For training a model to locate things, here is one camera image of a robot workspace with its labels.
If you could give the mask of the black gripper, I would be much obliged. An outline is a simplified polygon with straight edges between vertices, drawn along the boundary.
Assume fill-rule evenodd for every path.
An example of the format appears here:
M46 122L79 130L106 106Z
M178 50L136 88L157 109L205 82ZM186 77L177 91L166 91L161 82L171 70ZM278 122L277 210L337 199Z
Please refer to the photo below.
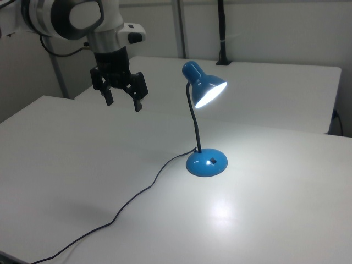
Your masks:
M142 100L149 91L143 73L130 72L127 48L109 53L94 53L94 56L97 67L90 70L92 85L104 97L106 105L110 106L114 102L110 90L113 87L123 89L129 94L133 99L135 111L141 111Z

